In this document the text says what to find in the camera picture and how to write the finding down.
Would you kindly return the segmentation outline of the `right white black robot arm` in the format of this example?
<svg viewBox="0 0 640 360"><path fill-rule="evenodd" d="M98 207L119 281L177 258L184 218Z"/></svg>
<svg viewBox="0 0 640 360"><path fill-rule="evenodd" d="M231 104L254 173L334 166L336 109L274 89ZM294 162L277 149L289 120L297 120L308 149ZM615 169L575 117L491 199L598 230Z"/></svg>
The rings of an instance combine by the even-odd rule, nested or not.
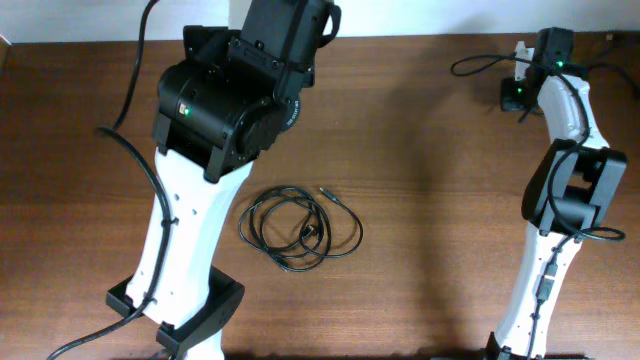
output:
<svg viewBox="0 0 640 360"><path fill-rule="evenodd" d="M487 359L543 359L548 327L569 265L601 223L627 166L609 147L589 102L587 69L573 64L571 30L540 30L534 47L518 43L514 74L501 83L503 111L540 109L551 145L529 181L521 214L526 246L512 298L490 335Z"/></svg>

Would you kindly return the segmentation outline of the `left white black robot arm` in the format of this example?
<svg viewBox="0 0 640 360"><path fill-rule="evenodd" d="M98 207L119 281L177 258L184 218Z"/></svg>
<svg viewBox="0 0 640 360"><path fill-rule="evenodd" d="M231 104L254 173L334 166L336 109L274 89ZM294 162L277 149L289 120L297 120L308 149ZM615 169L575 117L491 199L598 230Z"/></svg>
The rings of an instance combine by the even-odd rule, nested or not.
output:
<svg viewBox="0 0 640 360"><path fill-rule="evenodd" d="M326 0L255 1L243 26L187 25L185 57L160 77L152 163L155 199L135 273L108 304L147 317L173 359L220 359L243 286L213 266L234 198L253 163L296 122L316 52L337 35Z"/></svg>

